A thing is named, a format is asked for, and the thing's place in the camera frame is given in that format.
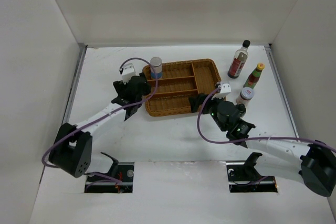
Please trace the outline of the silver-lid jar with blue label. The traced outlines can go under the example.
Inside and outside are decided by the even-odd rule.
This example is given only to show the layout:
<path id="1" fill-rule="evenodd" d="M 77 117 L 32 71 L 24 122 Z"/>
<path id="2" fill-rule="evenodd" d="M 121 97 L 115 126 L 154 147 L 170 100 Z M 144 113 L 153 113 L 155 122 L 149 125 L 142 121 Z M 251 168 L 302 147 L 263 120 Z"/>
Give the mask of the silver-lid jar with blue label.
<path id="1" fill-rule="evenodd" d="M 151 78 L 161 79 L 162 78 L 162 59 L 160 57 L 153 57 L 150 60 L 151 65 Z"/>

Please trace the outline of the tall dark vinegar bottle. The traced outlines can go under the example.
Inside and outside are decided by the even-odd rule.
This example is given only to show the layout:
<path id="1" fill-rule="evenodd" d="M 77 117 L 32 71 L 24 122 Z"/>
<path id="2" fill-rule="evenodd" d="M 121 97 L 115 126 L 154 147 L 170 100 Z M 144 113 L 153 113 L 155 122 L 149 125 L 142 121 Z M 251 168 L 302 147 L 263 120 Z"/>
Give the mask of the tall dark vinegar bottle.
<path id="1" fill-rule="evenodd" d="M 236 79 L 239 77 L 249 56 L 248 54 L 249 46 L 250 41 L 244 40 L 241 48 L 235 52 L 234 58 L 227 73 L 230 78 Z"/>

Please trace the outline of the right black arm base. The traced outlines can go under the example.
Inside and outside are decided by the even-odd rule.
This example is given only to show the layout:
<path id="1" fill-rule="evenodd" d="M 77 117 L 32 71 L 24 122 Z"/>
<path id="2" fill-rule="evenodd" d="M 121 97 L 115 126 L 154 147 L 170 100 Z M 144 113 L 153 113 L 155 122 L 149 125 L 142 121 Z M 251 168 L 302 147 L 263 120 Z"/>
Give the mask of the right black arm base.
<path id="1" fill-rule="evenodd" d="M 231 193 L 277 193 L 273 176 L 261 176 L 255 166 L 262 153 L 253 152 L 245 161 L 226 163 L 229 191 Z"/>

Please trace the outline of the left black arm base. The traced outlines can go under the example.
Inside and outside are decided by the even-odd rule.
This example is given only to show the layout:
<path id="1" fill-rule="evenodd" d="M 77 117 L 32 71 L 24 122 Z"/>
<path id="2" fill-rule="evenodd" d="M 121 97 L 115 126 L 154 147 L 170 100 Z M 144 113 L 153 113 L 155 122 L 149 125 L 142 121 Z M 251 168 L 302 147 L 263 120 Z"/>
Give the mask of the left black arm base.
<path id="1" fill-rule="evenodd" d="M 133 192 L 134 162 L 119 162 L 101 152 L 92 157 L 86 173 L 85 193 L 126 194 Z"/>

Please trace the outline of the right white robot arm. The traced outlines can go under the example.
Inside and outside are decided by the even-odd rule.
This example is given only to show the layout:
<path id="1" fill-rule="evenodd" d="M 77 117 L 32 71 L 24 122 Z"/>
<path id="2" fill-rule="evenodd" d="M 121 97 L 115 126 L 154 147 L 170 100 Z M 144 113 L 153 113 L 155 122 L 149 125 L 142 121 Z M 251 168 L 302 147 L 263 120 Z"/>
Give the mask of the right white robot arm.
<path id="1" fill-rule="evenodd" d="M 335 188 L 335 148 L 318 140 L 287 136 L 250 137 L 256 127 L 241 118 L 237 105 L 217 98 L 216 93 L 189 98 L 191 112 L 209 114 L 226 134 L 221 144 L 235 144 L 253 150 L 243 164 L 251 180 L 265 176 L 282 177 L 305 185 L 317 195 L 330 197 Z"/>

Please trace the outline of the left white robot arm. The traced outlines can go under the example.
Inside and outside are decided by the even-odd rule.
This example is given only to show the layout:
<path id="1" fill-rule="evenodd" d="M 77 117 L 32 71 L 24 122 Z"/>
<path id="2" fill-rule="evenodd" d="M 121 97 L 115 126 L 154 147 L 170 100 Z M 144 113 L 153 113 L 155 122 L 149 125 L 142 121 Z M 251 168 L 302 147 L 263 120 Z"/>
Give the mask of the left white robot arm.
<path id="1" fill-rule="evenodd" d="M 42 157 L 43 165 L 60 168 L 75 178 L 94 173 L 106 181 L 119 182 L 118 168 L 113 165 L 116 160 L 106 153 L 101 153 L 104 157 L 92 157 L 92 144 L 116 123 L 135 114 L 147 101 L 143 97 L 153 95 L 144 73 L 132 76 L 126 83 L 115 81 L 113 86 L 117 97 L 106 108 L 80 123 L 64 123 L 59 128 L 54 144 Z"/>

